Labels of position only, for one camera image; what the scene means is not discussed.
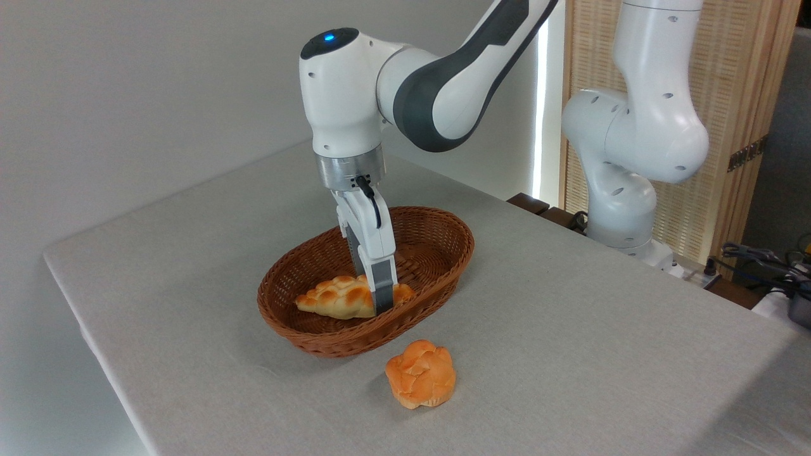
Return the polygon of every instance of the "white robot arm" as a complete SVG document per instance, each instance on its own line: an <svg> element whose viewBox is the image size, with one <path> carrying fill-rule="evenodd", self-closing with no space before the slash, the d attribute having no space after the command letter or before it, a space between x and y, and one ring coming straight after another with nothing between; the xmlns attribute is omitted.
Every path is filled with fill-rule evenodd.
<svg viewBox="0 0 811 456"><path fill-rule="evenodd" d="M299 80L323 185L337 202L356 273L367 275L375 313L393 306L394 236L378 190L381 131L395 124L414 144L443 152L467 140L487 103L557 0L496 0L462 46L438 58L353 28L313 37Z"/></svg>
<svg viewBox="0 0 811 456"><path fill-rule="evenodd" d="M628 93L581 90L563 114L589 188L588 236L668 272L672 250L652 238L656 192L648 179L682 182L706 158L709 137L688 82L702 3L624 0L614 60Z"/></svg>

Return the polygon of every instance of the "wooden furniture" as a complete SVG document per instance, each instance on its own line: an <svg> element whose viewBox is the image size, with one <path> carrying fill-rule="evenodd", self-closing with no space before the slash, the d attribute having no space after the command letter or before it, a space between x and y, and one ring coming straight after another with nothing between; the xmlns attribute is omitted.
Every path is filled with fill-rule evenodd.
<svg viewBox="0 0 811 456"><path fill-rule="evenodd" d="M564 99L577 90L625 90L613 64L619 0L568 1ZM800 0L705 0L693 46L690 84L710 133L704 166L686 183L654 183L654 237L695 261L740 242L763 141L769 131ZM587 210L577 155L564 141L560 206Z"/></svg>

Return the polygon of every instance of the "black wire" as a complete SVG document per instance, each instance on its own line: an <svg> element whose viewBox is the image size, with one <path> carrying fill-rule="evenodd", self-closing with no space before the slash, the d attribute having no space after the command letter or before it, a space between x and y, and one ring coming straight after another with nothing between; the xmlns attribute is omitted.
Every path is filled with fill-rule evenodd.
<svg viewBox="0 0 811 456"><path fill-rule="evenodd" d="M752 248L738 243L725 243L722 249L725 258L741 258L749 262L754 261L764 268L779 273L795 273L811 278L808 272L791 266L788 262L782 262L773 251L765 248Z"/></svg>
<svg viewBox="0 0 811 456"><path fill-rule="evenodd" d="M574 213L574 217L572 217L572 221L569 223L568 228L570 230L579 229L580 231L586 231L586 227L588 226L588 217L589 213L586 211L577 211Z"/></svg>
<svg viewBox="0 0 811 456"><path fill-rule="evenodd" d="M728 265L728 264L724 263L723 261L719 260L718 258L715 258L715 257L711 257L711 258L713 258L713 260L715 260L716 263L718 263L719 265L722 265L724 268L730 269L730 270L734 271L735 273L738 273L738 274L748 278L749 280L754 280L755 282L762 282L762 283L765 283L767 285L771 285L773 288L779 288L781 290L793 291L795 293L800 293L803 296L811 296L811 293L809 293L808 289L802 288L802 287L799 287L799 286L793 286L794 282L792 282L792 284L790 285L790 284L788 284L786 282L775 282L775 281L769 280L767 278L753 276L753 275L751 275L749 273L746 273L745 271L742 271L741 269L736 268L735 266Z"/></svg>
<svg viewBox="0 0 811 456"><path fill-rule="evenodd" d="M355 182L358 183L358 187L360 187L361 191L363 191L363 194L371 200L371 205L375 208L377 227L380 228L383 225L383 222L380 219L380 209L377 207L377 201L375 201L375 191L372 190L371 185L369 185L369 181L367 181L363 176L356 177Z"/></svg>

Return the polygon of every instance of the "brown woven basket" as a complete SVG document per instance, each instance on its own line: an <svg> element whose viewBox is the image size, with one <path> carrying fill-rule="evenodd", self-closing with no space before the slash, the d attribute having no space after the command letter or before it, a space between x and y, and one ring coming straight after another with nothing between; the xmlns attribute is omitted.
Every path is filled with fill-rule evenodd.
<svg viewBox="0 0 811 456"><path fill-rule="evenodd" d="M452 213L424 207L389 210L397 277L414 289L407 302L374 318L337 320L296 307L296 296L338 275L354 276L352 256L338 227L287 252L268 271L257 301L279 335L316 356L340 358L373 350L440 308L473 254L473 234Z"/></svg>

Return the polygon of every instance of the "bread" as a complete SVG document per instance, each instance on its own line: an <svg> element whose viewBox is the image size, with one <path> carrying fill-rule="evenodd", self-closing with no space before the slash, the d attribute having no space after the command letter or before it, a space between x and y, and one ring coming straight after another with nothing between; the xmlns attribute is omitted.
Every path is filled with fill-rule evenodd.
<svg viewBox="0 0 811 456"><path fill-rule="evenodd" d="M391 358L386 376L394 397L410 410L447 402L456 385L450 352L427 340L412 342L402 355Z"/></svg>
<svg viewBox="0 0 811 456"><path fill-rule="evenodd" d="M414 290L404 283L396 284L393 293L395 306L414 296ZM358 278L338 276L321 282L306 295L299 295L295 303L298 310L340 320L375 316L375 305L371 300L369 282L365 275Z"/></svg>

